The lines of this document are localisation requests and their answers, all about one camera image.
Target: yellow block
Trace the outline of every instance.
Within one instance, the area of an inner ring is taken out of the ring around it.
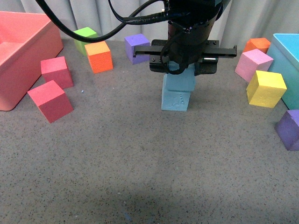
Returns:
[[[247,89],[250,105],[273,108],[286,91],[286,85],[280,73],[256,71]]]

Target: red block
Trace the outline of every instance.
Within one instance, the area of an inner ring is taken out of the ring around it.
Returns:
[[[50,123],[73,111],[64,90],[53,80],[29,90],[28,94]]]
[[[42,76],[46,82],[54,80],[62,89],[73,87],[70,70],[65,57],[56,57],[41,61]]]

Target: orange block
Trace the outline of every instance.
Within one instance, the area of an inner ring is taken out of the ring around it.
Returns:
[[[111,51],[105,41],[87,44],[85,49],[94,74],[113,69]]]
[[[268,41],[266,38],[249,39],[249,41],[246,43],[243,53],[246,51],[259,49],[260,51],[262,51],[266,54],[270,44],[271,44],[271,42]]]

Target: pink bin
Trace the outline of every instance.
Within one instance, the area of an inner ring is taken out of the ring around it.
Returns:
[[[44,14],[0,11],[0,111],[15,108],[41,75],[41,61],[63,45]]]

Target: green block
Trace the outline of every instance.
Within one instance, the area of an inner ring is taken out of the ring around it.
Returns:
[[[92,38],[98,37],[98,34],[89,27],[78,29],[78,30],[74,31],[74,33],[76,33],[80,36],[84,36],[84,37],[92,37]],[[85,50],[84,46],[89,43],[78,41],[78,40],[74,40],[74,42],[75,42],[75,45],[76,45],[76,48],[78,49],[78,51],[80,51],[83,55],[86,56],[86,50]]]

